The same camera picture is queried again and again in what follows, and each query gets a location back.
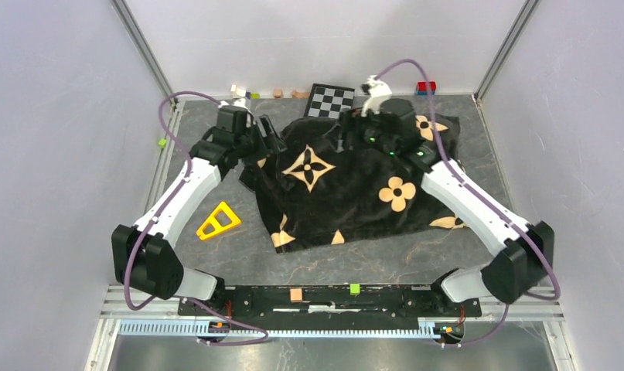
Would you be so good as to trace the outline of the black floral pillowcase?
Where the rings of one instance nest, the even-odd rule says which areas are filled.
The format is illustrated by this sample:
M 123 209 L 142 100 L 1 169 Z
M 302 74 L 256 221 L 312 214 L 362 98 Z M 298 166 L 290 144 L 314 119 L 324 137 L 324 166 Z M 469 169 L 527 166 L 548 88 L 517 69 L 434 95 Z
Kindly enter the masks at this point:
M 304 117 L 280 133 L 287 147 L 244 166 L 276 253 L 467 225 L 374 149 L 337 152 L 335 120 Z

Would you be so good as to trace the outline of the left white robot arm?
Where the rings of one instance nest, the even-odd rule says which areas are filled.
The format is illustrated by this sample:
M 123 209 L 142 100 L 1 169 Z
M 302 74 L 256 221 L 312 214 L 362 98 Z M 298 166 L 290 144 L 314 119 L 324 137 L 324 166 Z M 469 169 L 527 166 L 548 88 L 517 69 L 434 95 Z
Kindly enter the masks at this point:
M 286 149 L 271 120 L 235 106 L 221 107 L 217 123 L 189 151 L 182 170 L 165 194 L 133 225 L 111 234 L 115 277 L 152 297 L 196 298 L 208 315 L 225 309 L 220 278 L 185 268 L 175 244 L 200 203 L 239 161 L 248 164 Z

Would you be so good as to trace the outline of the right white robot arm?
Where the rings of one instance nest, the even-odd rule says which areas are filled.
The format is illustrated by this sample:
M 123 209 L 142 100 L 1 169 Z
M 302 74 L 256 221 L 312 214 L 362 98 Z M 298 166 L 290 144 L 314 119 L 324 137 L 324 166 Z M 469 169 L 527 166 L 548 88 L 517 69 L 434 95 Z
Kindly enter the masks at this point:
M 378 112 L 366 106 L 339 115 L 339 146 L 371 148 L 400 165 L 413 182 L 447 206 L 472 229 L 493 259 L 481 266 L 460 268 L 436 282 L 432 309 L 450 315 L 463 301 L 493 296 L 511 305 L 551 276 L 554 230 L 545 222 L 531 224 L 477 186 L 450 158 L 437 134 L 422 134 L 438 123 L 418 121 L 407 100 L 391 98 Z

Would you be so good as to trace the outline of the black white checkerboard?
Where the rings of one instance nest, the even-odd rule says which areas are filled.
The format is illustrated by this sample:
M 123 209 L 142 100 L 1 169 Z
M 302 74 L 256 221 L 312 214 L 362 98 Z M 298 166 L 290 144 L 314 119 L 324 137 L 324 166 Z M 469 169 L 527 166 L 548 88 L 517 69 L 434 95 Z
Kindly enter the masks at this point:
M 353 88 L 314 83 L 303 116 L 337 119 L 342 111 L 353 107 L 354 98 Z

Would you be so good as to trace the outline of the long tan wooden block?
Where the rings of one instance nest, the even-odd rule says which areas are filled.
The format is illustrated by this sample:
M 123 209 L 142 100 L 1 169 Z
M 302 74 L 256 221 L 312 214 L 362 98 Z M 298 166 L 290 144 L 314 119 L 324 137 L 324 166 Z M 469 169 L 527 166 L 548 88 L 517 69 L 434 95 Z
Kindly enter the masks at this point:
M 308 98 L 309 96 L 310 96 L 309 91 L 298 91 L 298 90 L 292 91 L 292 97 L 294 98 Z

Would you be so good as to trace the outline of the white wooden block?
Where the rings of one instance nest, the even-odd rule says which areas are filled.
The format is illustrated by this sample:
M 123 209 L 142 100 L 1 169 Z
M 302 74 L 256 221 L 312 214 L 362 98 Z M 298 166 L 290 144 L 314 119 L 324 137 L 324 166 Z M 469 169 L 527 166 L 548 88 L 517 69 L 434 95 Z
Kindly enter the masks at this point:
M 242 87 L 239 87 L 236 84 L 232 84 L 230 87 L 230 93 L 233 99 L 241 99 L 246 98 L 246 90 Z

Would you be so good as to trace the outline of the red block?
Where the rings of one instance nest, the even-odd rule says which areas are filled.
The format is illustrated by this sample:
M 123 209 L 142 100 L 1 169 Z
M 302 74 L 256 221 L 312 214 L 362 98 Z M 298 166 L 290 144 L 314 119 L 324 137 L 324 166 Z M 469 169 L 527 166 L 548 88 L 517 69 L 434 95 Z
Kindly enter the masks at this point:
M 420 96 L 435 95 L 437 84 L 435 81 L 419 81 L 415 86 L 414 93 Z

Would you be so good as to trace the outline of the yellow triangle stencil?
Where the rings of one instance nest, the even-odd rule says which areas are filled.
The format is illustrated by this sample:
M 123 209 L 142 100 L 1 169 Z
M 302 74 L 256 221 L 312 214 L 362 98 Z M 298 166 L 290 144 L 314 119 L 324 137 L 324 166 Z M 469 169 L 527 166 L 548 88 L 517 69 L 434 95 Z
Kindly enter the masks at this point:
M 202 240 L 210 240 L 242 224 L 242 220 L 226 203 L 220 202 L 196 231 Z

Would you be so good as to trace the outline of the tan wooden cube on base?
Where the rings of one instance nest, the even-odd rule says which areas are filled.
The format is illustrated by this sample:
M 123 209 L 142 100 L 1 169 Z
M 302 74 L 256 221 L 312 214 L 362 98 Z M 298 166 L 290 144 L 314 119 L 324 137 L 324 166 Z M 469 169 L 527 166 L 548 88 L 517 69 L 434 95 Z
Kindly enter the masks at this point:
M 303 301 L 303 290 L 301 288 L 291 288 L 289 290 L 291 303 L 299 303 Z

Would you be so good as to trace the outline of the green cube on base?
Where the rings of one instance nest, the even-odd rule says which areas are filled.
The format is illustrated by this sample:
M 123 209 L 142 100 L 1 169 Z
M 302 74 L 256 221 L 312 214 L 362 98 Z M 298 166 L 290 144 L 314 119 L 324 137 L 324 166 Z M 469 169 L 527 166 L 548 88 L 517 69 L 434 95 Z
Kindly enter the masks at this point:
M 361 286 L 358 283 L 351 283 L 349 285 L 349 293 L 351 296 L 357 296 L 361 292 Z

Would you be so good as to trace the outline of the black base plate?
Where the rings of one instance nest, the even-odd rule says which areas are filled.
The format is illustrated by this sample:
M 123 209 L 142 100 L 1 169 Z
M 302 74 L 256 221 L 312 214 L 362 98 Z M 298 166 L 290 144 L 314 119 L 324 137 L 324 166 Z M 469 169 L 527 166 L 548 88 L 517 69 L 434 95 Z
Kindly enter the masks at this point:
M 245 324 L 269 330 L 411 329 L 419 318 L 459 320 L 479 317 L 479 300 L 455 303 L 429 284 L 350 284 L 226 286 L 203 305 L 179 304 L 184 317 L 206 314 L 204 307 Z M 291 303 L 289 290 L 301 288 L 303 301 Z

